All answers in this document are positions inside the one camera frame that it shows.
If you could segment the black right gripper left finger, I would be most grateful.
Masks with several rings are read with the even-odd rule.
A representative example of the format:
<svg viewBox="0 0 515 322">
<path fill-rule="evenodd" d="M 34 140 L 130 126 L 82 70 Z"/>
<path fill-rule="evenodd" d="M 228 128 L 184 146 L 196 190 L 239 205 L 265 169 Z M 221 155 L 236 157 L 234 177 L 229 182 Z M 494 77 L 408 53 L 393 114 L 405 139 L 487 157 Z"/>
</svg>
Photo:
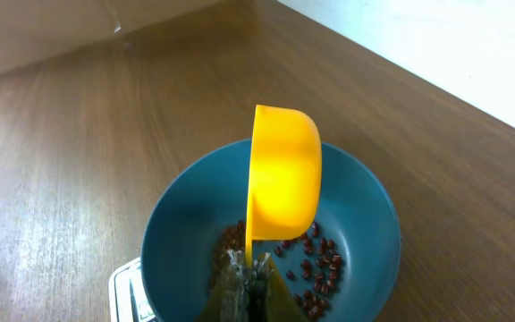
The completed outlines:
<svg viewBox="0 0 515 322">
<path fill-rule="evenodd" d="M 227 250 L 227 262 L 195 322 L 249 322 L 250 269 L 241 250 Z"/>
</svg>

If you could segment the yellow plastic measuring scoop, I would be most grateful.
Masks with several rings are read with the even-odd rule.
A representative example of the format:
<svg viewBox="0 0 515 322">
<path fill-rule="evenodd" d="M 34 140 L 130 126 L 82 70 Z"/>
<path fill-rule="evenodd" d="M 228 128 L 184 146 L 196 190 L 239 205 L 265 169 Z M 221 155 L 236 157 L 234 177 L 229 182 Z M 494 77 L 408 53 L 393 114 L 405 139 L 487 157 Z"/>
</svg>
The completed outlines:
<svg viewBox="0 0 515 322">
<path fill-rule="evenodd" d="M 245 262 L 253 242 L 301 236 L 316 216 L 322 177 L 321 139 L 305 113 L 257 105 L 251 138 Z"/>
</svg>

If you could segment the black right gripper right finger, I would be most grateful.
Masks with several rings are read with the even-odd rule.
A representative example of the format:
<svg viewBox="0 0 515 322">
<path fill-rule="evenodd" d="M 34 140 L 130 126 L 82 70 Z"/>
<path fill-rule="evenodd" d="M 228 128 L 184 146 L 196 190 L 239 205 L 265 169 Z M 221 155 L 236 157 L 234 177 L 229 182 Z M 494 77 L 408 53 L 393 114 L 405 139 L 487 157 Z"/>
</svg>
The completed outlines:
<svg viewBox="0 0 515 322">
<path fill-rule="evenodd" d="M 270 253 L 255 259 L 250 271 L 250 322 L 308 322 Z"/>
</svg>

